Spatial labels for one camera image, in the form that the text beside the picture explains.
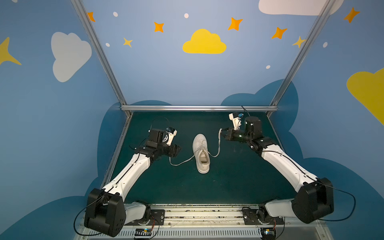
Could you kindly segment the white sneaker shoe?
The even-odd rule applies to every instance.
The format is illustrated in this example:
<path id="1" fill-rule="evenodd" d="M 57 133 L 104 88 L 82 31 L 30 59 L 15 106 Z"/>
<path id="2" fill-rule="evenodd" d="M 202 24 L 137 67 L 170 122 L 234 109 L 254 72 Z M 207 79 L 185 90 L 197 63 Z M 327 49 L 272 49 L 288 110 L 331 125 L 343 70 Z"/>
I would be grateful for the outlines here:
<path id="1" fill-rule="evenodd" d="M 201 174 L 208 173 L 210 170 L 210 154 L 208 152 L 207 139 L 203 134 L 195 136 L 193 141 L 193 152 L 198 172 Z"/>

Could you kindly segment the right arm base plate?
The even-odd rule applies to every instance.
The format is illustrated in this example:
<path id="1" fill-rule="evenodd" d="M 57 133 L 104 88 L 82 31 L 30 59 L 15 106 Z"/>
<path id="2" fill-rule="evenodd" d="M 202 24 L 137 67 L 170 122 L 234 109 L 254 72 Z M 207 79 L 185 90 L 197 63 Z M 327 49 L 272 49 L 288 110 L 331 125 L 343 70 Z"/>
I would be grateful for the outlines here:
<path id="1" fill-rule="evenodd" d="M 241 212 L 245 225 L 283 225 L 285 223 L 283 218 L 271 217 L 264 208 L 243 207 Z"/>

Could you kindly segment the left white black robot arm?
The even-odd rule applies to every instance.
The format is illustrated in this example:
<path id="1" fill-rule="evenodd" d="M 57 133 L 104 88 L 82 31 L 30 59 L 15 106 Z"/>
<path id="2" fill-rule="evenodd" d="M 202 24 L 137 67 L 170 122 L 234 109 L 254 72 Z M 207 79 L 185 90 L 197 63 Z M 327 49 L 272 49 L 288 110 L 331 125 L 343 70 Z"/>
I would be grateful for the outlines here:
<path id="1" fill-rule="evenodd" d="M 156 148 L 142 147 L 123 170 L 101 189 L 93 189 L 88 195 L 84 226 L 97 231 L 94 236 L 105 234 L 115 237 L 127 223 L 147 219 L 149 206 L 133 202 L 125 206 L 125 199 L 139 177 L 161 156 L 176 157 L 181 147 L 175 144 L 160 144 Z"/>

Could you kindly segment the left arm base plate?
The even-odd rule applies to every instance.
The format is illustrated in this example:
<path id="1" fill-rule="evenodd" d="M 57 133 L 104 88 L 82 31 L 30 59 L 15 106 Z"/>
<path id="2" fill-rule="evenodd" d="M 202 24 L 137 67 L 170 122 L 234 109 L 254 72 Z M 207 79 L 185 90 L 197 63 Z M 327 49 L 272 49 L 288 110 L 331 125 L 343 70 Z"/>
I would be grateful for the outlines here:
<path id="1" fill-rule="evenodd" d="M 151 210 L 151 213 L 145 213 L 144 217 L 140 220 L 134 220 L 126 223 L 125 226 L 163 226 L 165 221 L 165 210 Z"/>

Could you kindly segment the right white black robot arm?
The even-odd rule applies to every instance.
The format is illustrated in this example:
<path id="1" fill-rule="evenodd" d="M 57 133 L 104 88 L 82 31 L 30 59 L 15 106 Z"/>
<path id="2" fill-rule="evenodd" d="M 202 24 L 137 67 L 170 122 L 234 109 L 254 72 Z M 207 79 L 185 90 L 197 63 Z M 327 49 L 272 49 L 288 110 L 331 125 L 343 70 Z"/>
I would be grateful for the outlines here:
<path id="1" fill-rule="evenodd" d="M 262 122 L 255 116 L 245 118 L 243 114 L 231 113 L 233 127 L 222 130 L 227 141 L 246 143 L 251 150 L 271 164 L 296 191 L 293 199 L 272 200 L 256 212 L 261 224 L 269 224 L 277 217 L 297 218 L 304 224 L 324 220 L 335 210 L 334 192 L 337 190 L 327 178 L 318 178 L 289 157 L 271 138 L 263 135 Z"/>

